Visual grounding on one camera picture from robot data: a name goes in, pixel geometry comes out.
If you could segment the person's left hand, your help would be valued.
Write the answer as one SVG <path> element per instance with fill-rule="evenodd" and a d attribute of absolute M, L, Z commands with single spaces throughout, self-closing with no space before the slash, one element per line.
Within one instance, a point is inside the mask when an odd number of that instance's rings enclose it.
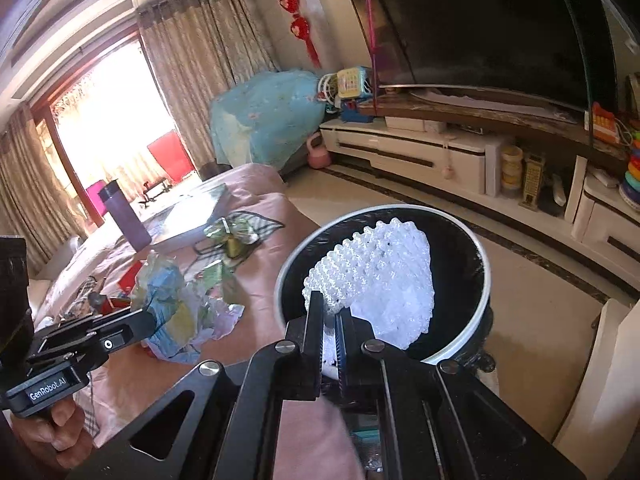
<path fill-rule="evenodd" d="M 85 412 L 71 396 L 53 404 L 49 416 L 19 418 L 11 414 L 10 421 L 39 469 L 59 476 L 89 458 L 94 442 L 85 428 Z"/>

